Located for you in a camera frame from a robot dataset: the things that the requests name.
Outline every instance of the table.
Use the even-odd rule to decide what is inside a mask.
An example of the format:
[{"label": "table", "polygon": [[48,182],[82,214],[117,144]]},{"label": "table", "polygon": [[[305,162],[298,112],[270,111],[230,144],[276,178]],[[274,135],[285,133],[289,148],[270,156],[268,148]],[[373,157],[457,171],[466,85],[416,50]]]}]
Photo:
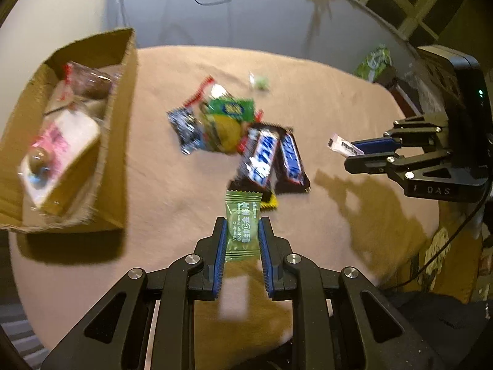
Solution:
[{"label": "table", "polygon": [[[139,50],[127,149],[128,227],[88,235],[10,234],[19,296],[40,340],[53,348],[129,269],[169,266],[210,235],[225,213],[224,193],[238,156],[183,155],[166,110],[208,75],[235,96],[253,96],[266,122],[294,127],[312,189],[282,195],[268,213],[275,234],[321,267],[359,268],[378,282],[409,259],[438,226],[435,201],[407,198],[385,175],[350,175],[327,148],[380,136],[402,118],[390,93],[343,71],[306,60],[226,48]],[[268,76],[267,93],[248,90],[248,71]],[[259,263],[228,263],[221,296],[196,305],[198,369],[227,368],[290,337],[289,302],[273,303]]]},{"label": "table", "polygon": [[[268,51],[353,72],[386,44],[400,74],[414,60],[407,43],[354,0],[123,0],[140,47],[205,45]],[[0,28],[0,132],[24,85],[53,51],[124,26],[116,0],[19,0]]]}]

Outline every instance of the snack package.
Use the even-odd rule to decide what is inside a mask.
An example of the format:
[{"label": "snack package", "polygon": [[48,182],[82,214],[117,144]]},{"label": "snack package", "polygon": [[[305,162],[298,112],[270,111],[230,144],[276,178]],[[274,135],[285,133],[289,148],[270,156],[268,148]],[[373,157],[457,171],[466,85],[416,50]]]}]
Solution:
[{"label": "snack package", "polygon": [[236,190],[226,192],[226,261],[259,257],[258,220],[261,199],[261,193]]},{"label": "snack package", "polygon": [[366,56],[364,61],[354,71],[354,75],[373,82],[389,66],[392,66],[390,51],[386,46],[380,44],[380,46]]},{"label": "snack package", "polygon": [[199,124],[203,149],[225,154],[236,153],[236,146],[242,137],[240,122],[227,115],[203,113],[199,116]]},{"label": "snack package", "polygon": [[206,103],[204,111],[207,114],[226,115],[237,121],[253,122],[255,119],[255,104],[251,99],[213,98]]},{"label": "snack package", "polygon": [[59,215],[93,173],[100,127],[80,110],[63,111],[30,146],[19,168],[24,189],[43,212]]},{"label": "snack package", "polygon": [[228,189],[260,192],[262,201],[269,202],[274,159],[285,132],[276,125],[252,124],[237,175]]},{"label": "snack package", "polygon": [[168,111],[168,120],[178,135],[183,154],[201,148],[202,131],[191,108],[179,107]]},{"label": "snack package", "polygon": [[275,192],[278,195],[282,193],[306,193],[310,190],[310,180],[303,168],[292,129],[287,129],[287,133],[280,143],[275,173],[277,176]]},{"label": "snack package", "polygon": [[329,140],[328,145],[330,150],[342,154],[342,156],[344,157],[360,156],[362,154],[365,154],[362,150],[358,149],[353,144],[342,139],[338,134],[334,134],[332,139]]},{"label": "snack package", "polygon": [[107,98],[112,91],[113,79],[99,69],[70,61],[65,65],[65,88],[60,100],[68,100],[71,93],[91,100]]},{"label": "snack package", "polygon": [[253,100],[235,100],[209,76],[182,108],[168,113],[180,138],[182,152],[200,148],[226,154],[236,153],[243,136],[242,124],[253,120]]}]

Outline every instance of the green snack package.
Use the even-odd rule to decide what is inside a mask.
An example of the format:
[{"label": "green snack package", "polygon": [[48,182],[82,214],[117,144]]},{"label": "green snack package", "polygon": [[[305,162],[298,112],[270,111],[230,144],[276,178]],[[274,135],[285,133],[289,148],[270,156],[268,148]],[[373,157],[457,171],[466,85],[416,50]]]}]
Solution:
[{"label": "green snack package", "polygon": [[255,103],[250,99],[213,98],[206,108],[208,114],[226,115],[237,121],[253,122],[255,119]]},{"label": "green snack package", "polygon": [[226,261],[259,257],[258,220],[262,193],[226,191]]},{"label": "green snack package", "polygon": [[392,66],[390,51],[383,44],[380,44],[378,48],[366,56],[364,61],[354,71],[354,75],[373,83],[385,68],[389,66]]}]

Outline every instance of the pink label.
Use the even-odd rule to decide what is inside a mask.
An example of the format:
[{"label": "pink label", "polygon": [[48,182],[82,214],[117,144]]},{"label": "pink label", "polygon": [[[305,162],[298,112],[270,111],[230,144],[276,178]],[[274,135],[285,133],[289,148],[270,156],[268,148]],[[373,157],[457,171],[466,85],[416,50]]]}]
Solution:
[{"label": "pink label", "polygon": [[63,154],[68,151],[70,145],[63,137],[60,129],[51,123],[43,132],[43,134],[38,138],[36,142],[33,143],[33,147],[41,147],[45,149],[48,153],[53,155],[53,161],[50,166],[50,173],[52,176],[60,174],[62,170],[62,163],[60,161]]}]

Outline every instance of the silver candy wrapper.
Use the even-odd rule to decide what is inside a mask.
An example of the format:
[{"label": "silver candy wrapper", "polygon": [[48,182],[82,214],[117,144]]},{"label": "silver candy wrapper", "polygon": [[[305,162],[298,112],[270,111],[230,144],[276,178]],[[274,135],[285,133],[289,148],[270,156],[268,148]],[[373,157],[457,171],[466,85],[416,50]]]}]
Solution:
[{"label": "silver candy wrapper", "polygon": [[191,108],[179,107],[168,111],[168,120],[178,135],[183,154],[202,148],[202,131]]}]

